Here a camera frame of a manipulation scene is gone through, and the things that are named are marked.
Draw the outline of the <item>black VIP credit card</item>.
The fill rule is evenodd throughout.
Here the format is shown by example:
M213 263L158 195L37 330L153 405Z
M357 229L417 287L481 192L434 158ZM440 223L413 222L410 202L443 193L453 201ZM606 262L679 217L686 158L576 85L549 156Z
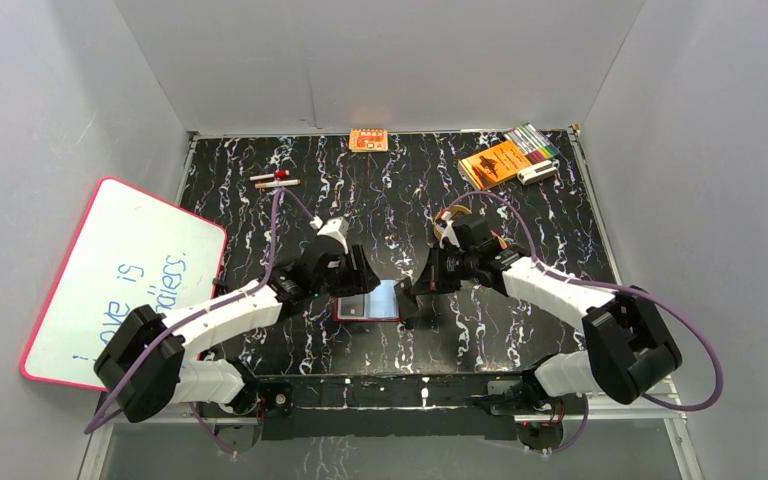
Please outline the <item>black VIP credit card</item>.
M336 299L337 321L360 321L366 317L366 296L355 295Z

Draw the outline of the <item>red leather card holder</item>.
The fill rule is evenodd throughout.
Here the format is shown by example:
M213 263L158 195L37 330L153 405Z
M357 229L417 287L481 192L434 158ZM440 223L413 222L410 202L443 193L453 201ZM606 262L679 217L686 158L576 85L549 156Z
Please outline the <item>red leather card holder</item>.
M372 292L366 294L366 317L360 321L337 322L397 322L400 320L396 280L382 280Z

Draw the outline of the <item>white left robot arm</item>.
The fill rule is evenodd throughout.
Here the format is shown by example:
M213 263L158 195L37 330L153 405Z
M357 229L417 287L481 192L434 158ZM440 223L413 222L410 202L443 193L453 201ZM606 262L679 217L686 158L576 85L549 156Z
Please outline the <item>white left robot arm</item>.
M379 284L361 245L318 236L299 256L225 295L166 312L135 307L95 360L94 373L108 396L88 428L105 422L111 407L132 423L177 403L217 403L246 416L259 400L251 375L229 360L203 360L202 353L276 325L317 297L363 295Z

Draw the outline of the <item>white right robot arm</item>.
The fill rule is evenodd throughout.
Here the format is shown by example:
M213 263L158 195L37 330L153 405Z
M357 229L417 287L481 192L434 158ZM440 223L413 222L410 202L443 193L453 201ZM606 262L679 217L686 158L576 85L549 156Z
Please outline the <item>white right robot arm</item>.
M445 295L467 281L528 302L583 334L584 350L541 359L523 372L519 385L503 393L537 414L550 413L571 394L604 393L628 405L683 362L643 291L577 285L541 265L529 249L503 246L475 215L447 221L423 271L404 291L411 297Z

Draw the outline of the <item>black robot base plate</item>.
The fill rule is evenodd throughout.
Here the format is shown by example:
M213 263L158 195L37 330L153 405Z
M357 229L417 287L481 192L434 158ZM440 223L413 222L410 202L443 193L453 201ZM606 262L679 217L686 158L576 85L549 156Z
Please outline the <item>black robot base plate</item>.
M196 414L236 446L237 429L256 440L309 437L449 437L513 440L537 452L571 444L587 402L549 398L518 373L260 376L234 406L198 403Z

